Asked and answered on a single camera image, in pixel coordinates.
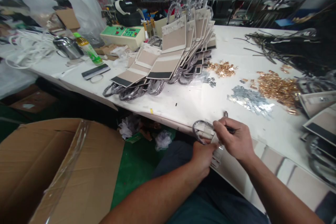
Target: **control panel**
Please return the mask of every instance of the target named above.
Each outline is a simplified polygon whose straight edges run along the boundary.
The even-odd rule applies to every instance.
[[[106,26],[102,34],[112,35],[112,36],[121,36],[124,31],[125,31],[125,28],[123,26]]]
[[[107,26],[100,34],[106,45],[128,45],[131,50],[136,50],[146,39],[143,26],[124,27],[120,25]]]
[[[139,33],[140,29],[134,29],[134,28],[127,28],[124,32],[123,36],[126,37],[136,37]]]

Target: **blue object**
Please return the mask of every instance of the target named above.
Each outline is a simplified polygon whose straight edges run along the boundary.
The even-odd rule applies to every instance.
[[[279,19],[275,21],[279,26],[289,26],[289,25],[294,25],[295,23],[290,20],[290,19]]]

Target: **stack of tags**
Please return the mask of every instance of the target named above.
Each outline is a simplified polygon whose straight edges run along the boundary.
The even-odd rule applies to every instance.
[[[147,79],[152,79],[148,82],[150,85],[160,80],[163,88],[163,82],[172,84],[178,80],[187,85],[196,75],[201,74],[211,58],[209,50],[217,48],[215,22],[211,20],[212,9],[206,2],[203,7],[189,8],[189,4],[188,1],[184,4],[184,9],[187,6],[186,13],[182,12],[179,3],[174,3],[169,8],[168,24],[162,27],[162,48],[154,46],[151,41],[150,44],[142,43],[137,53],[129,54],[129,68],[111,81],[125,88],[133,88],[140,83],[146,84]],[[174,17],[170,16],[173,9],[176,14]],[[188,81],[180,82],[180,77]]]
[[[306,143],[309,166],[326,183],[336,186],[336,91],[299,96],[310,118],[301,139]]]

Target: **plastic bottle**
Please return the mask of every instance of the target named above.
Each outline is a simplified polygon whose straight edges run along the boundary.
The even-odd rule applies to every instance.
[[[103,60],[98,56],[98,54],[92,48],[90,43],[85,38],[82,38],[82,36],[79,33],[73,33],[73,35],[76,38],[77,44],[83,49],[83,51],[85,51],[88,54],[92,62],[95,65],[101,65],[103,63]]]

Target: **worktable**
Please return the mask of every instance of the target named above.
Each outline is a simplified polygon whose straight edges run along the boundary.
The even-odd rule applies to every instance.
[[[211,53],[211,62],[228,61],[230,64],[238,66],[236,74],[227,78],[218,78],[215,72],[210,71],[210,77],[214,77],[217,82],[214,88],[206,83],[198,86],[183,86],[175,83],[174,85],[165,85],[162,93],[158,96],[145,94],[133,101],[123,102],[119,100],[118,95],[108,98],[102,95],[103,90],[111,83],[110,79],[126,69],[113,67],[113,61],[105,61],[111,70],[104,73],[102,81],[95,84],[84,80],[81,76],[82,72],[94,68],[94,64],[89,59],[70,68],[65,66],[68,59],[55,54],[50,58],[41,60],[31,67],[31,70],[51,82],[107,106],[116,108],[115,105],[118,105],[189,134],[192,132],[191,126],[195,121],[207,120],[212,122],[218,120],[223,116],[223,111],[226,110],[229,117],[249,126],[254,139],[265,143],[311,172],[308,167],[304,143],[300,140],[300,136],[303,134],[302,125],[307,121],[304,115],[290,115],[286,112],[286,107],[275,100],[269,100],[275,106],[272,107],[273,118],[267,120],[262,115],[256,115],[243,106],[227,100],[227,95],[233,94],[232,89],[235,86],[240,85],[249,89],[249,83],[243,84],[239,81],[243,78],[255,79],[256,81],[259,77],[257,71],[268,72],[272,70],[282,78],[301,77],[302,74],[295,69],[290,69],[290,74],[282,72],[280,70],[281,62],[273,64],[265,57],[252,56],[256,53],[243,48],[259,51],[257,46],[243,40],[234,39],[236,37],[245,39],[245,34],[256,32],[258,29],[230,26],[214,26],[214,29],[217,49]],[[276,35],[282,35],[286,32],[273,29],[263,29],[263,31]],[[5,57],[5,47],[9,46],[2,46],[1,57]]]

